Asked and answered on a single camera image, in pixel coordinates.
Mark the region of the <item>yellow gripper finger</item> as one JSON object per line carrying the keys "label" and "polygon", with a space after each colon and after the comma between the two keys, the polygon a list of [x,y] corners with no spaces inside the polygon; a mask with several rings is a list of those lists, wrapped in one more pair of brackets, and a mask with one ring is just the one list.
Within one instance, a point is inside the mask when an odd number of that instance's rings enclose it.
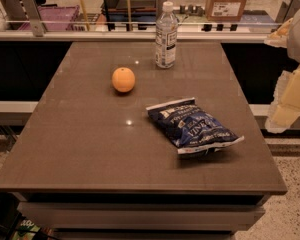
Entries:
{"label": "yellow gripper finger", "polygon": [[289,48],[292,46],[292,22],[293,19],[285,21],[277,30],[269,34],[264,43],[275,48]]}
{"label": "yellow gripper finger", "polygon": [[270,133],[282,133],[300,116],[300,65],[293,72],[282,72],[273,97],[265,128]]}

